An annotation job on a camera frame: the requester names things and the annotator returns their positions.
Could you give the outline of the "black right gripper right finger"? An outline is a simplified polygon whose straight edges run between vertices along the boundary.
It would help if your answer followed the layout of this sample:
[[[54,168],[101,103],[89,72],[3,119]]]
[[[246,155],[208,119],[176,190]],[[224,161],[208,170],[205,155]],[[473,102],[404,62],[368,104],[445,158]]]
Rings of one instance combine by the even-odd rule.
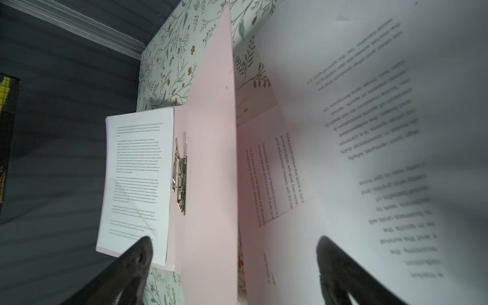
[[[321,236],[316,247],[320,286],[325,304],[404,304],[336,245]]]

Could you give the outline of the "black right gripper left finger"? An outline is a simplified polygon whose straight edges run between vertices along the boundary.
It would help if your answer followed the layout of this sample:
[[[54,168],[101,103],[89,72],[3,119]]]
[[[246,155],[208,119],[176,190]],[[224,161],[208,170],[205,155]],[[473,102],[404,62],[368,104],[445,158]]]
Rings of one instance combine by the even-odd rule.
[[[64,304],[142,304],[153,247],[142,237]]]

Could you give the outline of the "printed paper sheet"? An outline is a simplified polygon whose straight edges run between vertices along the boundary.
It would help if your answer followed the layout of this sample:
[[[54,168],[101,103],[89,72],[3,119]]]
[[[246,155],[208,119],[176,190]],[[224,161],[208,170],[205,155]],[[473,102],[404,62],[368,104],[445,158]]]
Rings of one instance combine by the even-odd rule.
[[[243,145],[243,206],[257,227],[292,212],[308,199],[288,132]]]
[[[329,238],[409,304],[486,304],[487,2],[284,1],[255,42]]]
[[[147,236],[153,266],[168,250],[174,110],[108,116],[102,212],[96,250],[118,257]]]

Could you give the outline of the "pink file folder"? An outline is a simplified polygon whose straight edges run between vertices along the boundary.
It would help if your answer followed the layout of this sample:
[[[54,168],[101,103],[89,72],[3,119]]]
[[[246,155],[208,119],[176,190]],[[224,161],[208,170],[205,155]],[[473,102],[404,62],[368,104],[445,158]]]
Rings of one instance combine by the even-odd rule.
[[[174,110],[166,264],[188,304],[236,304],[238,168],[230,11],[205,49],[188,101]]]

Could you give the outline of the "printed paper sheet front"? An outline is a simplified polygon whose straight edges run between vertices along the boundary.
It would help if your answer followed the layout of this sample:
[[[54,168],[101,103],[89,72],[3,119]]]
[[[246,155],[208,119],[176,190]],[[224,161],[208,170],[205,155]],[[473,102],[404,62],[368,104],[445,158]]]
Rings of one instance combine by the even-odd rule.
[[[257,227],[292,212],[308,199],[288,132],[243,145],[243,206]]]

